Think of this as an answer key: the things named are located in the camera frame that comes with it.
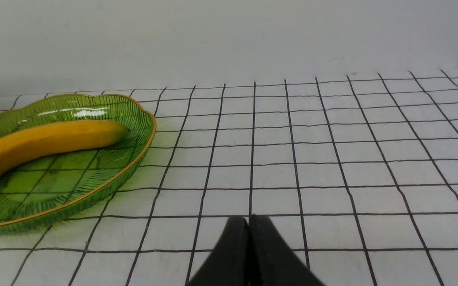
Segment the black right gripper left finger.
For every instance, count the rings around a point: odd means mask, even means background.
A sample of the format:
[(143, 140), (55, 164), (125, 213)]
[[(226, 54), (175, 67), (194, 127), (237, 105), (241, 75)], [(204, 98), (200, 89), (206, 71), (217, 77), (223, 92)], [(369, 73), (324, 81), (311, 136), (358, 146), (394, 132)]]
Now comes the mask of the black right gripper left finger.
[(233, 216), (214, 249), (200, 266), (189, 286), (247, 286), (247, 246), (249, 229), (243, 217)]

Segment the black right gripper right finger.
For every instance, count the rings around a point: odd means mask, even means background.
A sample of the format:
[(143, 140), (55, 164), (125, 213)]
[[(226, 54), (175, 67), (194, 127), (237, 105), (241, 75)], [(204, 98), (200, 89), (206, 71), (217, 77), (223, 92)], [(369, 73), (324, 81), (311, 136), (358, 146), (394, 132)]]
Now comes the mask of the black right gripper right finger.
[(289, 248), (271, 219), (249, 218), (251, 286), (322, 286), (320, 281)]

